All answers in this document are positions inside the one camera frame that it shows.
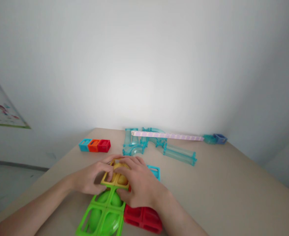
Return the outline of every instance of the finger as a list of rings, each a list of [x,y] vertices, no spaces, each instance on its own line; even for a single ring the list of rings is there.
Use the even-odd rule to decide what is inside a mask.
[[[143,160],[141,157],[136,156],[136,159],[137,159],[142,165],[145,165],[145,166],[146,166],[144,160]]]
[[[121,200],[130,205],[131,192],[128,192],[127,190],[124,190],[122,188],[117,189],[116,192],[118,193]]]
[[[127,180],[129,181],[131,178],[131,170],[127,169],[126,167],[119,167],[115,169],[115,173],[124,175]]]
[[[97,166],[97,173],[96,174],[98,174],[101,171],[108,172],[107,182],[110,182],[112,180],[112,177],[113,177],[114,167],[107,165],[105,163],[99,162],[99,164]]]
[[[99,195],[100,193],[104,192],[106,188],[107,187],[105,185],[95,185],[95,192],[93,192],[92,194]]]
[[[104,158],[100,162],[105,163],[105,164],[109,164],[113,159],[118,159],[118,158],[124,158],[124,156],[122,156],[120,154],[113,154],[113,155],[109,155],[108,157]]]
[[[124,159],[119,160],[120,163],[127,164],[131,169],[135,169],[137,164],[130,159],[130,157],[125,157]]]
[[[130,158],[134,163],[136,163],[137,165],[141,165],[141,163],[139,162],[139,160],[136,159],[135,157],[130,156],[129,158]]]

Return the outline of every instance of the purple and white strip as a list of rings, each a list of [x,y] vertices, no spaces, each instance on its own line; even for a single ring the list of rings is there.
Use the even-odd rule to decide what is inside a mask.
[[[168,134],[168,133],[156,133],[156,132],[145,132],[145,131],[131,131],[131,135],[140,137],[154,137],[154,138],[171,138],[171,139],[183,139],[192,141],[203,141],[204,137],[191,136],[184,134]]]

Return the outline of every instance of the table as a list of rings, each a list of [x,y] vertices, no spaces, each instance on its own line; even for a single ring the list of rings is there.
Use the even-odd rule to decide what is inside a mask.
[[[64,176],[114,153],[122,153],[125,131],[94,129],[86,138],[110,139],[108,153],[81,152],[76,145],[18,199],[0,213],[0,221],[46,191]],[[230,143],[171,140],[170,144],[196,152],[196,165],[163,156],[149,142],[141,156],[160,167],[161,182],[211,236],[289,235],[289,189]],[[75,235],[92,196],[70,194],[37,235]],[[123,236],[155,235],[124,224]]]

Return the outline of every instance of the left hand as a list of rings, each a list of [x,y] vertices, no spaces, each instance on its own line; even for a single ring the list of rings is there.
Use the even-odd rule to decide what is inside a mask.
[[[73,174],[67,176],[73,190],[81,193],[98,195],[106,190],[105,185],[94,184],[98,173],[108,172],[107,181],[111,181],[113,177],[114,168],[109,165],[113,159],[124,158],[122,155],[113,154],[101,161],[98,161],[84,169],[81,169]]]

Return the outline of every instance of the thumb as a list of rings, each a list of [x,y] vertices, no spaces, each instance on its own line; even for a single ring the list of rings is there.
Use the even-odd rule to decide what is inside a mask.
[[[116,192],[118,193],[121,200],[130,205],[131,192],[128,192],[122,188],[117,189]]]
[[[95,195],[99,195],[100,193],[104,192],[106,190],[105,185],[95,185]]]

